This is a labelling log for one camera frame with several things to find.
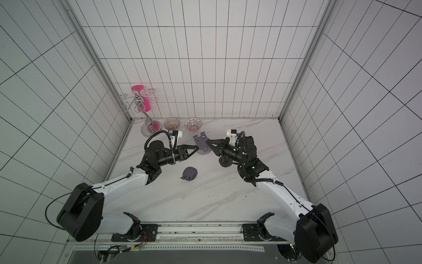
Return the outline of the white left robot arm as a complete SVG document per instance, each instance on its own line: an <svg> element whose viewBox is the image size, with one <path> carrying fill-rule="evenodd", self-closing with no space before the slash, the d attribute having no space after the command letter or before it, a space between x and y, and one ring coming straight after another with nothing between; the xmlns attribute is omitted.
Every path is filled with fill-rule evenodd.
<svg viewBox="0 0 422 264"><path fill-rule="evenodd" d="M122 195L144 187L161 174L161 167L185 161L200 148L178 145L178 134L158 131L144 144L144 156L139 165L115 179L88 185L81 183L67 193L67 201L59 211L56 222L49 224L68 232L82 242L95 234L113 234L129 242L141 239L141 221L132 213L105 213L104 208Z"/></svg>

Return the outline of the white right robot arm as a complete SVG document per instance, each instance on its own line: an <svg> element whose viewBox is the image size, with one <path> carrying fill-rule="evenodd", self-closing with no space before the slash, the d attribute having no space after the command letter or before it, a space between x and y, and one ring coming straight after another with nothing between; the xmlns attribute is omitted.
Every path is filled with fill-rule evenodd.
<svg viewBox="0 0 422 264"><path fill-rule="evenodd" d="M314 205L282 183L258 158L253 137L231 130L225 139L208 140L207 145L219 157L221 166L236 164L244 182L264 191L287 214L282 218L268 212L260 218L261 238L282 238L313 264L335 249L338 235L329 209L321 203Z"/></svg>

